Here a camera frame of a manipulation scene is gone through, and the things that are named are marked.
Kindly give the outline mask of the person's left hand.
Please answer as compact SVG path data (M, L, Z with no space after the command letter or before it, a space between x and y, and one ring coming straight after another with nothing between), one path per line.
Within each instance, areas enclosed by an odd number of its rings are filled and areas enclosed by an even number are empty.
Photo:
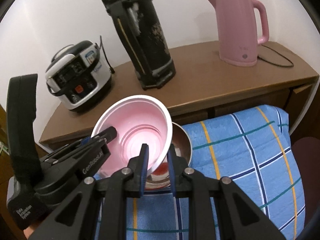
M29 237L34 233L38 226L38 224L34 224L23 230L26 239L29 239Z

